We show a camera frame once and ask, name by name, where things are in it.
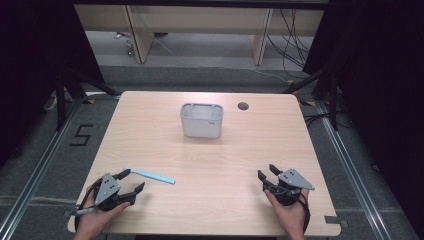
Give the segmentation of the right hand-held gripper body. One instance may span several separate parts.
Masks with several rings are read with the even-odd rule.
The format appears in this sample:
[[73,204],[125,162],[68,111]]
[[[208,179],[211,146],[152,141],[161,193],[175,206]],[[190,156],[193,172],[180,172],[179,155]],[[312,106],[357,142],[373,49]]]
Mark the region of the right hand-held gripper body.
[[278,202],[284,206],[294,204],[299,199],[302,189],[315,190],[315,187],[296,169],[291,168],[283,171],[276,177],[277,184],[267,179],[269,184],[263,184],[263,189],[273,194]]

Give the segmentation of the beige wooden desk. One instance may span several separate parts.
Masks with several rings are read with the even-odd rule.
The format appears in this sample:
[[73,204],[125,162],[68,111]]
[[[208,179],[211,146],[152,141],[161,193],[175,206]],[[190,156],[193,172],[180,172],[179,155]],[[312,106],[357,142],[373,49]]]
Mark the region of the beige wooden desk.
[[239,34],[250,37],[253,61],[260,65],[269,35],[313,37],[321,10],[135,5],[74,6],[86,31],[127,32],[135,59],[147,60],[156,33]]

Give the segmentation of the person's right hand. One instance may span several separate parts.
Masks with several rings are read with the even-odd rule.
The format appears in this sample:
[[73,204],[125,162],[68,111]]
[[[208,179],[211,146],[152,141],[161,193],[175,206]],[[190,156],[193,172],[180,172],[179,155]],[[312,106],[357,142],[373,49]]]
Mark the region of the person's right hand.
[[275,214],[281,227],[284,229],[287,236],[304,235],[304,223],[306,214],[303,205],[308,202],[308,189],[301,190],[299,201],[291,206],[281,205],[276,197],[268,190],[264,191],[265,196],[268,198],[272,205]]

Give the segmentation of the dark curtain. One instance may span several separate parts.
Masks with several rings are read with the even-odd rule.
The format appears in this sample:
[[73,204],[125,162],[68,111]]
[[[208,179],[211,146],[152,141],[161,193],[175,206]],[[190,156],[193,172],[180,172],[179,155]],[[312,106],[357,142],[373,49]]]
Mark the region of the dark curtain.
[[329,0],[304,71],[324,66],[366,2],[338,86],[354,124],[424,239],[424,0]]
[[103,80],[73,0],[0,0],[0,168],[65,68]]

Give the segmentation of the small colourful floor clutter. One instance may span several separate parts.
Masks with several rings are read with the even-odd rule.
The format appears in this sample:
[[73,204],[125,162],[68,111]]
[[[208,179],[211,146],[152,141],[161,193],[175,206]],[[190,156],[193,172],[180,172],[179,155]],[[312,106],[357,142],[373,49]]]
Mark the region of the small colourful floor clutter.
[[115,39],[124,38],[126,43],[126,50],[129,56],[133,56],[133,46],[131,42],[131,34],[129,32],[116,32]]

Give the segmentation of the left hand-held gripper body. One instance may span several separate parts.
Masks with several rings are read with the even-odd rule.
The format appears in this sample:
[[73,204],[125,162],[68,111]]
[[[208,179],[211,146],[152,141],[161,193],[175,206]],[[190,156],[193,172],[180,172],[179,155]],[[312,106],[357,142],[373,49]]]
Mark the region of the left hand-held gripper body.
[[94,204],[102,211],[110,211],[124,202],[133,205],[136,200],[136,197],[128,197],[127,194],[119,195],[121,189],[119,180],[115,180],[112,176],[106,173],[94,193]]

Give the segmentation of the light blue toothbrush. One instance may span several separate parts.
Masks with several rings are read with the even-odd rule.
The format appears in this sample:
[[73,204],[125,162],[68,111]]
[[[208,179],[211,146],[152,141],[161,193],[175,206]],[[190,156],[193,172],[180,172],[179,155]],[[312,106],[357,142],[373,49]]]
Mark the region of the light blue toothbrush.
[[129,170],[130,173],[138,174],[140,176],[143,176],[143,177],[146,177],[146,178],[149,178],[149,179],[153,179],[153,180],[156,180],[156,181],[164,182],[164,183],[167,183],[167,184],[174,185],[176,183],[175,179],[168,178],[168,177],[161,176],[161,175],[157,175],[157,174],[154,174],[154,173],[136,170],[136,169],[129,168],[129,167],[123,167],[123,169]]

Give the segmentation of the metal floor rail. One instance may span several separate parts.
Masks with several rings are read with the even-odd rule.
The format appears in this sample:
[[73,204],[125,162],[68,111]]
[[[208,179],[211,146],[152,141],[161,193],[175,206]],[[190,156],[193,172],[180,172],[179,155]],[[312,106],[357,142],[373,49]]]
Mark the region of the metal floor rail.
[[322,101],[317,102],[318,111],[325,114],[323,124],[329,135],[329,138],[336,150],[336,153],[343,165],[346,175],[351,183],[351,186],[356,194],[358,202],[370,224],[370,227],[377,240],[392,240],[392,236],[387,229],[382,215],[378,211],[376,204],[372,200],[369,191],[367,190],[362,178],[357,171],[352,158],[336,129],[337,122],[330,118],[330,111],[325,107]]
[[81,99],[74,100],[69,105],[69,108],[65,110],[65,120],[59,128],[54,131],[48,145],[45,147],[41,157],[37,161],[37,164],[27,178],[24,187],[14,198],[10,210],[0,223],[0,240],[10,240],[15,232],[15,229],[21,221],[35,191],[40,185],[81,103]]

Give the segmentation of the person's left hand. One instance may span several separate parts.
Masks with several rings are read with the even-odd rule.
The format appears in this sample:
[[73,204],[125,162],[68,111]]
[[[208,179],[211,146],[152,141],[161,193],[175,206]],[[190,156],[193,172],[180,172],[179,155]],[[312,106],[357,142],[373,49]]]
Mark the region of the person's left hand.
[[124,202],[110,211],[96,210],[94,213],[81,216],[75,235],[98,236],[111,220],[129,206],[129,202]]

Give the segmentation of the white plastic container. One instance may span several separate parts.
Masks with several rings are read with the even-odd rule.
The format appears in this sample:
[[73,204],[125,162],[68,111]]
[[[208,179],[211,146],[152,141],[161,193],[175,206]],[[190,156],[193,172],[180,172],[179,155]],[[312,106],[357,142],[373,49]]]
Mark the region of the white plastic container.
[[218,104],[185,103],[180,109],[183,133],[187,137],[221,136],[224,109]]

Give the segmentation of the black metal stand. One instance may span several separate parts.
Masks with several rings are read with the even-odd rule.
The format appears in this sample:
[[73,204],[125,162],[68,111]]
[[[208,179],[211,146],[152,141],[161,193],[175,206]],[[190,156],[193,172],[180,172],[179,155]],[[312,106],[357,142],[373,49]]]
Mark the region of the black metal stand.
[[60,130],[66,120],[67,112],[65,107],[65,91],[68,91],[73,100],[82,100],[87,94],[81,86],[82,82],[86,82],[89,85],[105,92],[111,96],[120,96],[121,92],[114,90],[107,86],[104,82],[96,80],[83,74],[77,70],[73,70],[68,67],[64,67],[58,71],[56,77],[56,100],[57,100],[57,127],[56,130]]
[[337,79],[335,74],[327,67],[323,67],[299,83],[283,90],[282,94],[292,94],[314,81],[316,81],[316,85],[312,97],[319,100],[326,95],[329,96],[329,121],[333,130],[337,131]]

